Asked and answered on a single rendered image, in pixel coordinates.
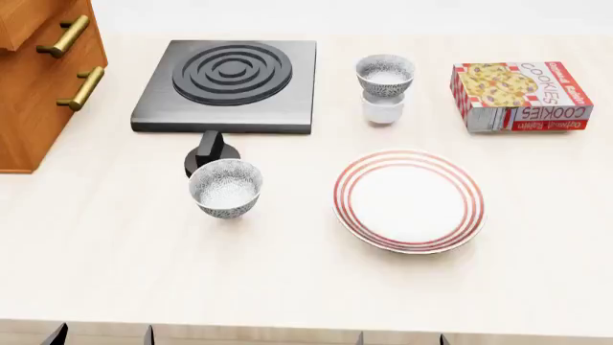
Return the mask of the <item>white plate with red rings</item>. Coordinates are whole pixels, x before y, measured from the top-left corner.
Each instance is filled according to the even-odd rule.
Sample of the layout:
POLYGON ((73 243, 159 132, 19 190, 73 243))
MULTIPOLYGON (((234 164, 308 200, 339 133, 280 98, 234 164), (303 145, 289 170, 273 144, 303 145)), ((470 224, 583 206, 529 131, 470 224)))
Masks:
POLYGON ((487 219, 484 192, 467 170, 415 149, 353 160, 336 177, 332 209, 361 241, 415 255, 456 249, 475 238, 487 219))

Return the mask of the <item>patterned grey bowl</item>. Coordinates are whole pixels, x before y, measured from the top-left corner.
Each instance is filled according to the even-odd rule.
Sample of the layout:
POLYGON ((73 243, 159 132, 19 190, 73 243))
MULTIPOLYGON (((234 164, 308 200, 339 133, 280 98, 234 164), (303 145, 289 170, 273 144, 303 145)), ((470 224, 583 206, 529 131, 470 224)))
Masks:
POLYGON ((396 97, 412 84, 415 65, 406 57, 391 54, 370 55, 356 63, 355 74, 368 94, 382 98, 396 97))
POLYGON ((221 159, 196 169, 189 177, 189 192, 207 215, 233 219, 257 203, 263 183, 261 171, 240 159, 221 159))

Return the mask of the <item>white ramekin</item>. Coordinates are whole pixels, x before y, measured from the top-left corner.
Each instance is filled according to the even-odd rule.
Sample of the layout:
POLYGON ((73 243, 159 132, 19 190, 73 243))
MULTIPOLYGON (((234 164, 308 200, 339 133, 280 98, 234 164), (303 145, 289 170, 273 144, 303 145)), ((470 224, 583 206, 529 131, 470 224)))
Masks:
POLYGON ((362 92, 362 112, 366 120, 380 126, 388 126, 396 122, 403 114, 405 95, 394 97, 378 97, 362 92))

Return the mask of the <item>black stove knob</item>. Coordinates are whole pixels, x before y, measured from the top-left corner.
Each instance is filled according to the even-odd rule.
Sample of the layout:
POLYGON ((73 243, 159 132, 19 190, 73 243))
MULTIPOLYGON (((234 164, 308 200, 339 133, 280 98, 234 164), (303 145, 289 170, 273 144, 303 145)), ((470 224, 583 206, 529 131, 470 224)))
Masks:
POLYGON ((240 154, 224 142, 219 131, 205 131, 199 145, 188 152, 184 160, 184 170, 187 177, 208 163, 221 159, 240 159, 240 154))

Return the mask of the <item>wooden cabinet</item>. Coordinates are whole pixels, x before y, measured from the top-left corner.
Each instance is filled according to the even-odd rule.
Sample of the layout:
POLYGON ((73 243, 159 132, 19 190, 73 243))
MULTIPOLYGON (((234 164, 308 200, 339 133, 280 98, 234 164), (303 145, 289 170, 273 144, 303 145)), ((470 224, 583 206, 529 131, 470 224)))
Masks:
POLYGON ((57 99, 71 99, 80 72, 105 68, 106 53, 91 0, 0 0, 0 173, 32 173, 73 114, 57 99), (90 22, 60 59, 38 54, 54 45, 62 21, 90 22))

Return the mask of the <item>black flat stove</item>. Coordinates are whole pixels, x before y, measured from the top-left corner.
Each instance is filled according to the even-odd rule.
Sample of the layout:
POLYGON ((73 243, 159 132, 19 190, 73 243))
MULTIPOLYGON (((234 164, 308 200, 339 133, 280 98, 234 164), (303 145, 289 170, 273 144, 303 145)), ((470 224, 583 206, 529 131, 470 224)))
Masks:
POLYGON ((130 119, 133 131, 308 134, 313 40, 174 40, 130 119))

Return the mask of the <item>oatmeal raisin cookies box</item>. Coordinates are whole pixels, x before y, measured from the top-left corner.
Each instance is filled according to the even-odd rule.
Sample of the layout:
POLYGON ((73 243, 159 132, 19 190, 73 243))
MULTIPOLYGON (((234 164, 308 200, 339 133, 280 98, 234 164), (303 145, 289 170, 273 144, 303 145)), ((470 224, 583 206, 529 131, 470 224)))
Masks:
POLYGON ((562 62, 460 63, 449 84, 467 131, 580 131, 594 105, 562 62))

